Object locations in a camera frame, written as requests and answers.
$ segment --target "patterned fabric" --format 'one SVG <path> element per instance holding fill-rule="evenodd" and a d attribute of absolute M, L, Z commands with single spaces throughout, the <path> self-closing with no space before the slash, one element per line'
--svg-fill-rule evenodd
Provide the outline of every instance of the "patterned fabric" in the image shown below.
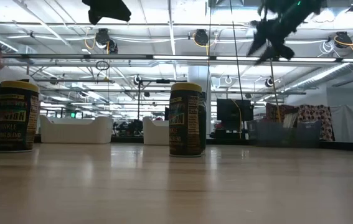
<path fill-rule="evenodd" d="M 325 141 L 334 140 L 330 107 L 324 105 L 301 105 L 299 106 L 298 113 L 298 122 L 321 120 L 320 139 Z"/>
<path fill-rule="evenodd" d="M 286 114 L 289 113 L 296 113 L 296 107 L 295 106 L 290 106 L 290 105 L 279 105 L 280 107 L 280 116 L 281 116 L 281 122 L 284 121 L 284 118 Z M 277 112 L 277 106 L 273 105 L 271 103 L 266 104 L 266 119 L 268 121 L 274 121 L 278 122 L 278 112 Z"/>

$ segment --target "table surface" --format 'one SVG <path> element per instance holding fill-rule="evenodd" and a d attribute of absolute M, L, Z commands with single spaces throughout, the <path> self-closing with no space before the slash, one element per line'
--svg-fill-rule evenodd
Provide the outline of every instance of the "table surface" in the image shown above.
<path fill-rule="evenodd" d="M 38 144 L 0 154 L 0 223 L 353 223 L 353 152 Z"/>

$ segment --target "white shirt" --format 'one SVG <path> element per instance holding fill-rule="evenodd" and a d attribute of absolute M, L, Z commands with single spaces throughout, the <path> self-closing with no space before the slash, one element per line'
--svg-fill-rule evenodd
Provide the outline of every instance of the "white shirt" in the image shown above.
<path fill-rule="evenodd" d="M 34 79 L 26 74 L 11 70 L 10 68 L 3 67 L 0 69 L 0 83 L 3 81 L 16 81 L 16 80 L 29 80 L 29 83 L 38 86 Z"/>

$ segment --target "pillar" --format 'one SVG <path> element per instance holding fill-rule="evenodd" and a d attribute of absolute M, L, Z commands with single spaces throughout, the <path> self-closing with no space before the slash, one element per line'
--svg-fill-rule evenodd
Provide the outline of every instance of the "pillar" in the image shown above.
<path fill-rule="evenodd" d="M 206 66 L 191 66 L 189 67 L 189 73 L 187 76 L 187 81 L 195 83 L 201 86 L 202 91 L 206 94 L 207 103 L 207 138 L 212 130 L 211 125 L 211 81 L 210 73 L 208 74 L 208 67 Z"/>

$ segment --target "yellow lid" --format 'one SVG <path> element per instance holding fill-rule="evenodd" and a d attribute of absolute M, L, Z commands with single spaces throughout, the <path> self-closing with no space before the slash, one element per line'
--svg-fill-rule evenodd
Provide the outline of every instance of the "yellow lid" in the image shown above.
<path fill-rule="evenodd" d="M 21 88 L 39 93 L 39 87 L 23 81 L 3 81 L 1 82 L 1 88 Z"/>
<path fill-rule="evenodd" d="M 195 83 L 175 83 L 172 85 L 171 91 L 175 90 L 192 90 L 201 93 L 202 88 Z"/>

